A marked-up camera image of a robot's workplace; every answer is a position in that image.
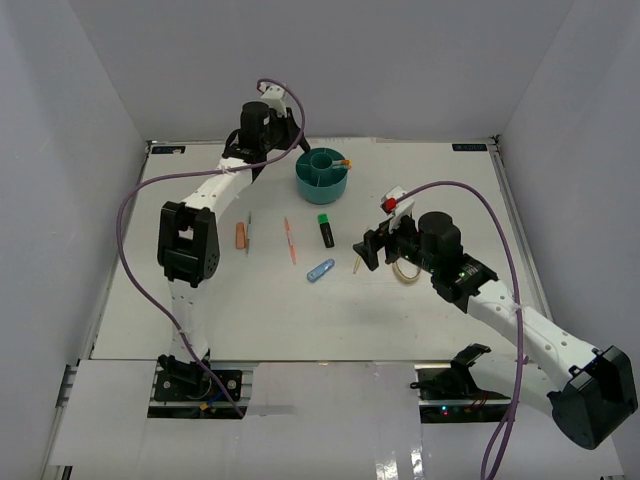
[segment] teal bowl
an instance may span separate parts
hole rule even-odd
[[[330,148],[313,148],[296,162],[298,192],[308,202],[326,205],[335,202],[347,187],[349,170],[332,168],[344,155]]]

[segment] gray wall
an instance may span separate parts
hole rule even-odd
[[[578,1],[505,130],[504,160],[554,319],[625,350],[636,379],[639,141],[640,5]],[[614,435],[631,480],[638,438],[640,413]]]
[[[145,139],[224,138],[254,81],[310,135],[503,131],[572,0],[71,0]]]
[[[144,143],[66,0],[1,0],[0,65],[0,478],[33,480]]]

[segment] gray pen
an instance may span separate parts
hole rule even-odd
[[[247,257],[249,256],[249,232],[251,231],[251,212],[249,212],[249,219],[247,220]]]

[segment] tabletop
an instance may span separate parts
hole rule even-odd
[[[451,143],[326,138],[328,147],[353,162],[344,195],[326,206],[306,202],[296,190],[299,149],[267,168],[218,219],[220,265],[203,288],[196,314],[204,316],[214,360],[440,360],[477,342],[515,355],[499,334],[443,301],[423,272],[411,286],[401,284],[382,262],[375,272],[362,264],[353,273],[352,245],[367,227],[385,219],[381,197],[396,185],[406,190],[436,180],[456,180],[478,189],[495,209],[511,249],[522,302],[536,305],[535,289],[523,262],[507,202],[487,151],[454,151]],[[181,144],[181,154],[151,154],[144,179],[168,173],[213,169],[221,144]],[[159,182],[136,199],[125,251],[140,282],[170,306],[167,280],[157,263],[160,209],[192,193],[202,178]],[[465,251],[511,285],[500,239],[482,204],[469,192],[438,187],[418,194],[414,216],[444,211],[462,232]],[[235,248],[235,225],[251,212],[251,249]],[[324,246],[317,216],[326,213],[335,247]],[[284,229],[289,219],[298,262],[293,265]],[[335,267],[315,283],[306,274],[328,258]],[[405,266],[409,272],[412,266]],[[98,331],[94,359],[154,359],[167,353],[171,324],[130,284],[118,264]]]

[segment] black and green glue stick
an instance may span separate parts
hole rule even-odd
[[[326,213],[318,215],[318,223],[320,224],[320,233],[322,233],[324,246],[327,248],[334,247],[335,243],[333,243],[333,233],[331,233],[331,225],[329,225],[329,217]]]

